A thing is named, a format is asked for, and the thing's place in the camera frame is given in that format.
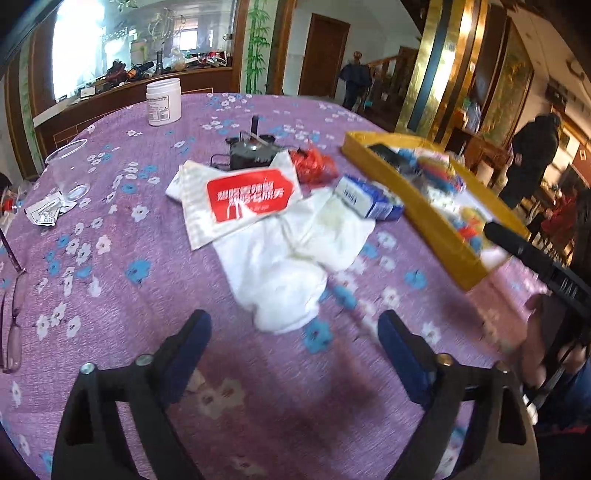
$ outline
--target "metal bolt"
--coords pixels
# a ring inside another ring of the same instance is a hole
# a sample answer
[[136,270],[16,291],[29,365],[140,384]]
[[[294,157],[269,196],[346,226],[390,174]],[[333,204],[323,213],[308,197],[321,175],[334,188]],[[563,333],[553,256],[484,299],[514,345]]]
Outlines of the metal bolt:
[[507,366],[507,364],[505,362],[497,362],[495,364],[495,367],[497,370],[500,370],[504,374],[507,374],[511,371],[511,369]]
[[145,353],[135,359],[135,364],[138,367],[145,367],[146,365],[151,364],[152,360],[154,360],[154,357],[152,355],[150,355],[149,353]]
[[93,371],[95,371],[95,365],[91,364],[90,362],[88,362],[87,364],[84,364],[80,367],[80,373],[84,374],[84,375],[88,375],[89,373],[92,373]]
[[440,353],[437,356],[437,363],[450,367],[453,365],[453,358],[448,353]]

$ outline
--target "person in black coat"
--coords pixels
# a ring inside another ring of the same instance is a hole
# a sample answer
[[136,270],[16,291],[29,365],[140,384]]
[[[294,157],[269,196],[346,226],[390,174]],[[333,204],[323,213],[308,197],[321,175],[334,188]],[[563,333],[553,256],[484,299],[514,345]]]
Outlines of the person in black coat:
[[531,197],[558,151],[561,120],[555,113],[540,115],[513,137],[515,159],[507,171],[508,182],[499,198],[514,209],[523,197]]
[[345,65],[339,74],[339,78],[346,83],[347,89],[343,107],[347,110],[352,110],[357,98],[373,84],[371,71],[367,65],[361,65],[361,57],[361,52],[356,51],[353,54],[353,62]]

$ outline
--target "wooden door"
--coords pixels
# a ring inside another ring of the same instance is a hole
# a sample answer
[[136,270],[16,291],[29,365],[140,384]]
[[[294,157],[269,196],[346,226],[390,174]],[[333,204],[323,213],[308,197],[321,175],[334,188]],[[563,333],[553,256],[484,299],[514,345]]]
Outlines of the wooden door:
[[301,69],[300,95],[335,96],[350,27],[340,20],[312,14]]

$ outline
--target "ceiling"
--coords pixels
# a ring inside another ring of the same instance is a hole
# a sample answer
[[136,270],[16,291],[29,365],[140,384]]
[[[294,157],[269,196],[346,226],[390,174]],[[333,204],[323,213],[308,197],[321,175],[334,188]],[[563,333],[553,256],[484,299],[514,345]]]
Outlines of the ceiling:
[[536,73],[548,80],[553,78],[591,108],[591,82],[552,24],[521,8],[508,14],[519,31]]

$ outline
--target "yellow box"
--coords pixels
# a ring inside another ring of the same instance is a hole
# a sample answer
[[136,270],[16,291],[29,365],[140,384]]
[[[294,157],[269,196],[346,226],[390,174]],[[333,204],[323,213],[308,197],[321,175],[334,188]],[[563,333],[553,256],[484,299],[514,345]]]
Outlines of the yellow box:
[[[407,182],[394,168],[367,148],[381,143],[389,147],[428,148],[443,151],[441,145],[412,135],[375,132],[348,132],[342,151],[349,161],[360,169],[367,178],[380,182],[396,193],[404,202],[405,215],[431,247],[444,268],[457,284],[470,290],[490,272],[480,258],[455,228],[433,209],[421,193]],[[489,189],[462,165],[452,160],[453,167],[470,193],[490,211],[497,221],[523,238],[529,238],[528,229],[515,214]]]

